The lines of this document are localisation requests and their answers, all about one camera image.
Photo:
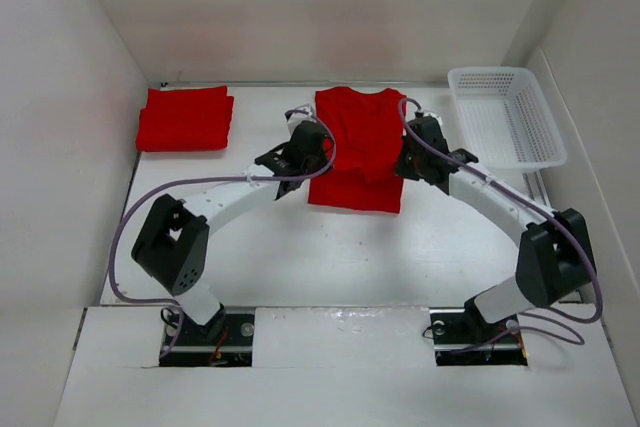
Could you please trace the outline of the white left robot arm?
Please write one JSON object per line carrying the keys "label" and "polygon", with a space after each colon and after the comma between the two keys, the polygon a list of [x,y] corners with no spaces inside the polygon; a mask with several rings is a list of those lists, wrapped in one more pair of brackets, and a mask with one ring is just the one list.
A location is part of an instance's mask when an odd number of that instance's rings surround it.
{"label": "white left robot arm", "polygon": [[239,180],[223,180],[185,199],[158,197],[133,244],[132,259],[178,302],[208,342],[224,329],[225,309],[202,280],[210,237],[249,211],[297,190],[330,169],[334,139],[321,121],[299,120],[287,142],[257,157]]}

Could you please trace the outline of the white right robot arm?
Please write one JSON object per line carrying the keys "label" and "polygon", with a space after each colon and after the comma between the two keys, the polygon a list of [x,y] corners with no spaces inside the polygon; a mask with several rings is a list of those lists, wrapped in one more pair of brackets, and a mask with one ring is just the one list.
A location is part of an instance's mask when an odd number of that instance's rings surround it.
{"label": "white right robot arm", "polygon": [[557,211],[523,197],[492,176],[464,149],[449,150],[439,122],[419,116],[404,124],[398,176],[424,181],[491,221],[518,249],[515,272],[464,304],[463,328],[482,341],[508,318],[555,302],[597,273],[584,217]]}

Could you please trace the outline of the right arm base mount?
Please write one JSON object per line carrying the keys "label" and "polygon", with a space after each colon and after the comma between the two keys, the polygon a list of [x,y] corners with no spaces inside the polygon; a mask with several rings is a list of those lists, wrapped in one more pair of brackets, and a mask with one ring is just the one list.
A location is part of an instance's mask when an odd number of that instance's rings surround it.
{"label": "right arm base mount", "polygon": [[429,310],[423,337],[433,342],[438,367],[527,366],[516,315],[494,324],[473,324],[463,308]]}

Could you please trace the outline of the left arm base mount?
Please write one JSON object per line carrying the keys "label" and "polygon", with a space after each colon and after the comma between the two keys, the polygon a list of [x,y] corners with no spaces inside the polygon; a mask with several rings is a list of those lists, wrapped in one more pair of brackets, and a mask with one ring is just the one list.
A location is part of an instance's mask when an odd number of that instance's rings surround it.
{"label": "left arm base mount", "polygon": [[251,367],[255,332],[254,309],[232,308],[217,314],[206,326],[185,317],[177,332],[179,314],[163,308],[165,324],[160,367]]}

